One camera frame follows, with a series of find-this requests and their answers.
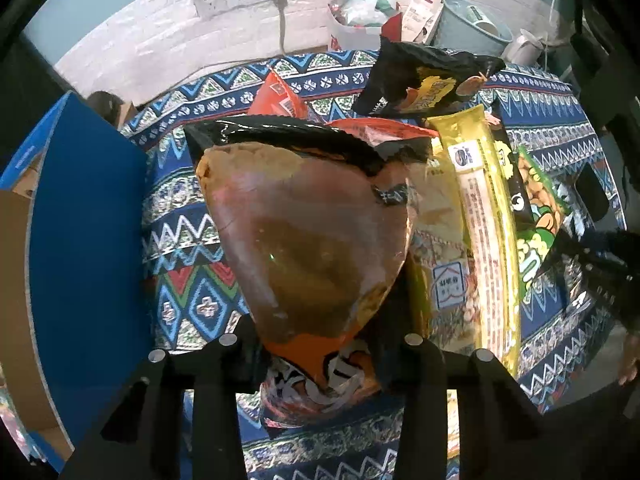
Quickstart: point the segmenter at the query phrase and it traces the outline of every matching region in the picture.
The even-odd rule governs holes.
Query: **peanut snack bag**
[[[511,199],[484,108],[432,117],[460,184],[478,280],[476,347],[493,352],[513,375],[520,346],[518,257]]]

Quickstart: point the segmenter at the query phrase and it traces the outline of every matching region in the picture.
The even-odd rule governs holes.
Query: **red snack bag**
[[[304,101],[284,80],[270,69],[267,79],[255,95],[248,115],[284,115],[306,119],[307,108]]]
[[[387,140],[416,139],[417,137],[438,137],[434,130],[392,119],[362,117],[356,119],[338,119],[327,124],[340,128],[354,137],[364,140],[369,146],[377,146]]]

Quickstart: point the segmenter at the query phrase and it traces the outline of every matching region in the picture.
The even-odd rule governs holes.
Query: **plastic bin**
[[[499,57],[513,39],[509,27],[482,6],[478,7],[492,21],[500,36],[476,27],[466,16],[468,6],[478,6],[478,4],[469,0],[444,0],[433,46]]]

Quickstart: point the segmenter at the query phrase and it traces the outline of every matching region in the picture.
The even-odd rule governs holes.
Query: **blue patterned fabric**
[[[174,89],[123,127],[122,134],[148,155],[144,269],[158,346],[178,352],[200,348],[233,330],[247,313],[180,126],[244,113],[269,66],[326,120],[350,117],[376,56],[360,51],[305,54],[225,70]],[[473,104],[490,106],[495,97],[512,144],[526,146],[558,186],[570,188],[583,165],[591,164],[624,227],[602,147],[570,88],[540,70],[508,65]],[[580,218],[590,223],[586,211],[580,210]],[[553,405],[610,327],[609,315],[592,305],[563,317],[560,298],[556,284],[542,276],[521,306],[520,384],[540,412]],[[238,395],[250,479],[391,479],[400,399],[380,396],[323,426],[287,431],[274,440],[260,427],[258,404],[255,395]],[[457,461],[450,460],[449,475],[457,472]]]

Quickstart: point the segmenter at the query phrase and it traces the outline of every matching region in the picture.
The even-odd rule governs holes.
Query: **box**
[[[398,13],[389,18],[382,27],[349,27],[339,23],[331,9],[327,7],[327,31],[329,32],[329,51],[341,50],[380,50],[380,36],[391,41],[400,41],[402,35],[402,12],[396,4]]]
[[[0,244],[4,253],[0,267],[0,363],[24,427],[29,433],[40,433],[66,460],[71,455],[71,446],[51,409],[31,340],[24,289],[29,207],[28,198],[0,190]]]
[[[145,175],[145,153],[71,92],[0,175],[0,363],[26,431],[62,460],[153,348]]]
[[[136,107],[133,105],[131,101],[123,103],[120,105],[120,110],[118,110],[118,119],[116,120],[116,124],[114,126],[117,130],[121,129],[124,126],[124,123],[133,119],[135,115],[138,113]]]

